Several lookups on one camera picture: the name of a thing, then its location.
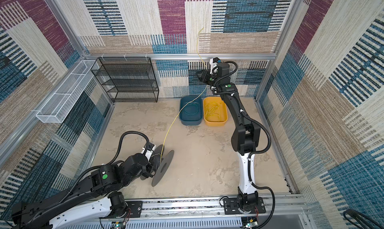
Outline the dark grey spool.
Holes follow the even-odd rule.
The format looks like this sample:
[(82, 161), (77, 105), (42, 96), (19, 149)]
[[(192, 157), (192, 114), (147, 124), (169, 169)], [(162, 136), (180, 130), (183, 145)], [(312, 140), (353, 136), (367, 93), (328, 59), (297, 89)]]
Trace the dark grey spool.
[[(156, 149), (154, 150), (151, 156), (151, 157), (158, 157), (158, 169), (154, 177), (150, 178), (152, 179), (152, 184), (151, 184), (152, 187), (155, 187), (166, 174), (169, 166), (171, 165), (175, 152), (171, 150), (167, 155), (164, 155), (164, 153), (165, 153), (165, 149), (163, 148), (163, 145), (159, 145), (156, 147)], [(148, 178), (143, 178), (143, 174), (141, 174), (140, 179), (144, 181)]]

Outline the yellow plastic bin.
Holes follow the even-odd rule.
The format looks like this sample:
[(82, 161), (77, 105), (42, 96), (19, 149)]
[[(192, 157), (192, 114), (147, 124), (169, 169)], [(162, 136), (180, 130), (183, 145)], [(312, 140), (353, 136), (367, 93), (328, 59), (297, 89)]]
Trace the yellow plastic bin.
[(203, 100), (204, 121), (209, 127), (222, 127), (228, 121), (227, 106), (220, 97)]

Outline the teal plastic bin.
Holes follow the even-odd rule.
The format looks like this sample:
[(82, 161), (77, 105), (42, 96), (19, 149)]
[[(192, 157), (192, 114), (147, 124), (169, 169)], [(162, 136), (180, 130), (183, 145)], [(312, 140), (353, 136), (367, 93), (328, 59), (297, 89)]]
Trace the teal plastic bin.
[(180, 100), (180, 115), (179, 119), (185, 126), (198, 126), (203, 120), (203, 100), (196, 96), (184, 96)]

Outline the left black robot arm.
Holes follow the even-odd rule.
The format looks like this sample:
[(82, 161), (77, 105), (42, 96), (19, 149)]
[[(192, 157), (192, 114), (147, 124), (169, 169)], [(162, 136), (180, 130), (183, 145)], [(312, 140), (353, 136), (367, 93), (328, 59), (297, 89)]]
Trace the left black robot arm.
[(123, 133), (118, 150), (127, 135), (139, 135), (146, 140), (141, 153), (119, 162), (114, 157), (105, 165), (91, 167), (71, 187), (52, 197), (31, 204), (17, 203), (12, 208), (13, 227), (65, 229), (88, 219), (127, 215), (131, 210), (120, 189), (138, 178), (152, 177), (155, 168), (151, 161), (154, 144), (141, 132)]

